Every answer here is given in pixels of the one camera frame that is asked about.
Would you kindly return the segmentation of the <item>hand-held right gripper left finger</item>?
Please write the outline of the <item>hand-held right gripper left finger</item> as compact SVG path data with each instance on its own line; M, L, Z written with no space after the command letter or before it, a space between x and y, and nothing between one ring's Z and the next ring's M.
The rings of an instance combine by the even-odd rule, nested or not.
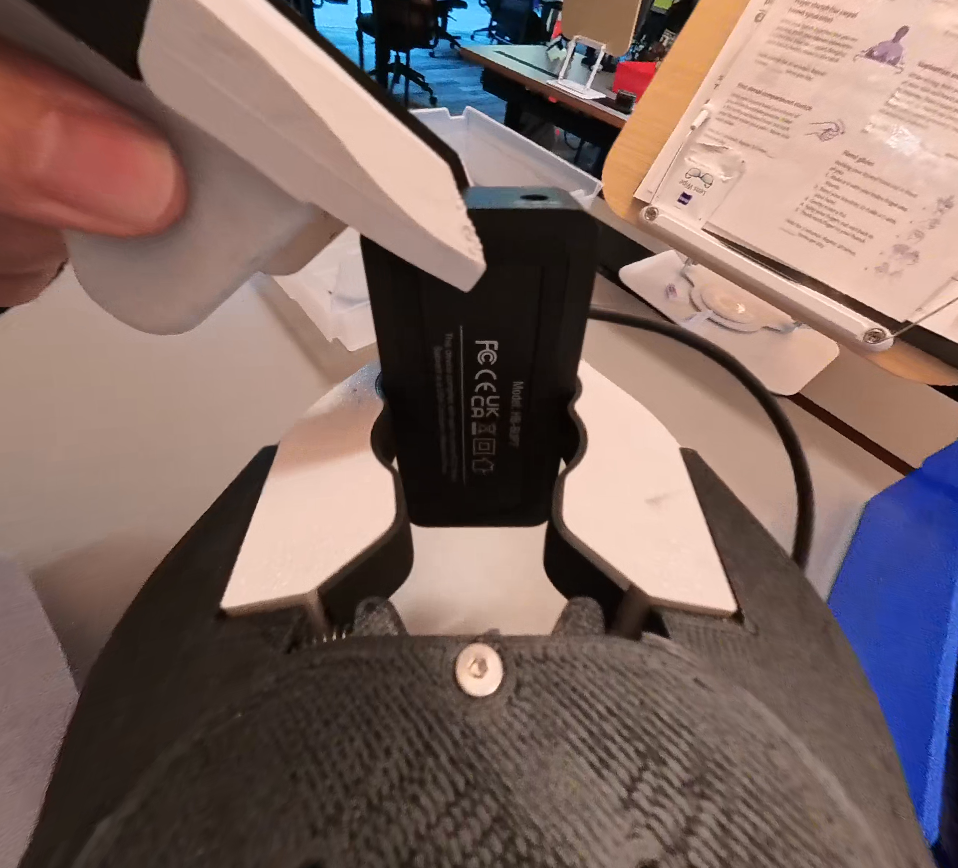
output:
M414 547L381 371L369 363L281 438L224 589L231 617L300 609L324 631L391 598Z

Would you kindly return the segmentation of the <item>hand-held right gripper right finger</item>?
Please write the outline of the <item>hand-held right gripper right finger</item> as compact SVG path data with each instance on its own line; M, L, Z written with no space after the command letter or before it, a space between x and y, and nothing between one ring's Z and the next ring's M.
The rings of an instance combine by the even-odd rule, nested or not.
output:
M545 572L609 629L654 613L728 619L736 597L684 452L612 381L578 381L545 534Z

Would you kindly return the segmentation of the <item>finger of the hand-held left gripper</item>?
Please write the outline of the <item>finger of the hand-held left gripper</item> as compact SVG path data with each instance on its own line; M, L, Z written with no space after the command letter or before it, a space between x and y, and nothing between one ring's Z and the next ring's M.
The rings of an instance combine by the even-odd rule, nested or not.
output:
M296 201L462 291L485 272L459 156L280 0L150 0L138 67Z

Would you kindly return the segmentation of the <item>black usb hub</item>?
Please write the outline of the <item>black usb hub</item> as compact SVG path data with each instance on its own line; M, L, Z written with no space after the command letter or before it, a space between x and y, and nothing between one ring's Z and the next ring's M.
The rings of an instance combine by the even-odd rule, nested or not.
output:
M466 202L486 263L468 292L361 243L403 496L421 527L536 526L579 445L598 226L560 189Z

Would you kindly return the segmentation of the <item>person's left hand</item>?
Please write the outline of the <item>person's left hand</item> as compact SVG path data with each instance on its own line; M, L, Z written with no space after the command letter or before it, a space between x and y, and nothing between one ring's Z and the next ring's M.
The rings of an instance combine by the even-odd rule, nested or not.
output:
M187 201L183 166L161 132L2 40L3 311L35 300L61 273L64 233L157 234Z

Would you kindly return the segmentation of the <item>clear plastic bin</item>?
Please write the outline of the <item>clear plastic bin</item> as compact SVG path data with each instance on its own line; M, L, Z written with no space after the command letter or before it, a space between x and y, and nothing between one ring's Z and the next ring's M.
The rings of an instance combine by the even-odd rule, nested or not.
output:
M419 108L415 118L448 144L474 186L555 188L590 208L600 190L589 176L475 108ZM320 339L348 353L376 341L360 236L347 228L294 274L265 278L261 294L308 344Z

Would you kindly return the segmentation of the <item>wooden office desk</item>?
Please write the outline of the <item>wooden office desk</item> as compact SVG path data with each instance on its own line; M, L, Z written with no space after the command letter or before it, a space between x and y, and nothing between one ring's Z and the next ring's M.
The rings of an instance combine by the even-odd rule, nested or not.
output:
M551 106L566 108L616 130L629 119L630 110L622 111L615 103L613 72L597 71L590 84L599 93L595 98L584 96L577 89L562 88L555 84L562 60L553 60L544 45L470 44L461 47L458 55L491 79L509 80L523 92L544 98Z

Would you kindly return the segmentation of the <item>blue plastic bin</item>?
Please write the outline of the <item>blue plastic bin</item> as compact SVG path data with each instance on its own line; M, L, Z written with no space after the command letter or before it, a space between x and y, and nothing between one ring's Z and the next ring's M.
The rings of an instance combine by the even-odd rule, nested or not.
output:
M874 496L829 596L879 700L924 837L957 865L957 443Z

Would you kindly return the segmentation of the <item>tan sign on clear stand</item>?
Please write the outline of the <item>tan sign on clear stand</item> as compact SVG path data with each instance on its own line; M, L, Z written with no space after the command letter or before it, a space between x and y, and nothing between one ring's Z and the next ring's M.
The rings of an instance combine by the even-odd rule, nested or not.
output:
M621 58L632 44L643 0L563 0L562 36L567 40L565 55L551 85L563 93L593 102L602 97L594 82L605 57ZM578 46L596 52L584 82L571 76Z

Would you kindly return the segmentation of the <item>small white wipe packet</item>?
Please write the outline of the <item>small white wipe packet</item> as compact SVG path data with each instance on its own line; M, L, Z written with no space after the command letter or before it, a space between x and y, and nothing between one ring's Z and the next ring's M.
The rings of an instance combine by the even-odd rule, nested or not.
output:
M740 181L745 164L736 146L693 140L668 168L653 194L653 207L683 225L701 228Z

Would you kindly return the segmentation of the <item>red box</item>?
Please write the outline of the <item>red box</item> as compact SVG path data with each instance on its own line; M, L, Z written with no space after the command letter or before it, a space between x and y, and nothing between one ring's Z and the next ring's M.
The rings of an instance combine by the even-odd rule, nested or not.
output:
M614 72L612 92L631 93L638 101L652 84L658 66L654 60L620 60Z

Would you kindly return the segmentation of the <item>wooden document stand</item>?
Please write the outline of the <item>wooden document stand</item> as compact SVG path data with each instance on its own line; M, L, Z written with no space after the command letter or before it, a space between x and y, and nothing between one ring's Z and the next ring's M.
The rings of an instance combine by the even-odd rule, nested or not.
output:
M616 139L603 169L605 200L635 229L694 257L880 368L915 383L956 386L956 343L912 329L896 340L873 311L808 287L791 271L703 228L683 225L652 203L654 188L711 98L722 64L734 57L753 0L702 0Z

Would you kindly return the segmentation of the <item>printed instruction sheet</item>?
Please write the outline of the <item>printed instruction sheet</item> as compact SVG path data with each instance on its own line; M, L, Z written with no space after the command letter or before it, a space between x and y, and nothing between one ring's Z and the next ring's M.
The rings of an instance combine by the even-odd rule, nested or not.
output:
M683 145L746 161L703 229L912 320L956 275L956 0L753 0L749 14Z

